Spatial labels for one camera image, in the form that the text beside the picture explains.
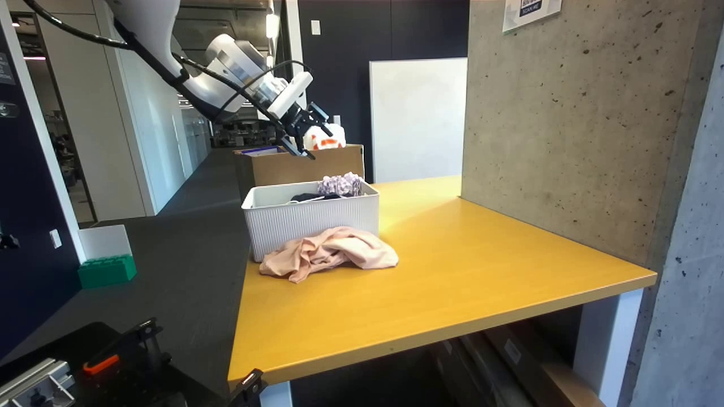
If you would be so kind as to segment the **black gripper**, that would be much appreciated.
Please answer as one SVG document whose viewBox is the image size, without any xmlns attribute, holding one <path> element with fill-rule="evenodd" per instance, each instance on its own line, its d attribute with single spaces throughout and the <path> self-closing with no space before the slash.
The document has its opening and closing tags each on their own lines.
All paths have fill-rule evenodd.
<svg viewBox="0 0 724 407">
<path fill-rule="evenodd" d="M 329 123 L 330 115 L 314 101 L 311 101 L 305 109 L 295 105 L 277 124 L 273 148 L 286 150 L 291 156 L 307 156 L 304 136 L 313 127 L 320 127 L 326 136 L 330 136 Z"/>
</svg>

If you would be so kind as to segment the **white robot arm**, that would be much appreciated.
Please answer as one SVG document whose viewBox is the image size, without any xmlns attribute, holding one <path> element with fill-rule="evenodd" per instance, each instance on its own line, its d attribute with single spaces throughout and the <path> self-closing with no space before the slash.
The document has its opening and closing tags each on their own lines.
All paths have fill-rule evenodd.
<svg viewBox="0 0 724 407">
<path fill-rule="evenodd" d="M 107 0 L 122 40 L 153 68 L 200 113 L 217 123 L 251 105 L 271 127 L 271 146 L 291 156 L 307 156 L 305 133 L 317 127 L 326 136 L 329 113 L 298 98 L 313 83 L 302 71 L 291 80 L 277 77 L 248 40 L 217 34 L 205 48 L 205 66 L 171 51 L 171 30 L 182 0 Z"/>
</svg>

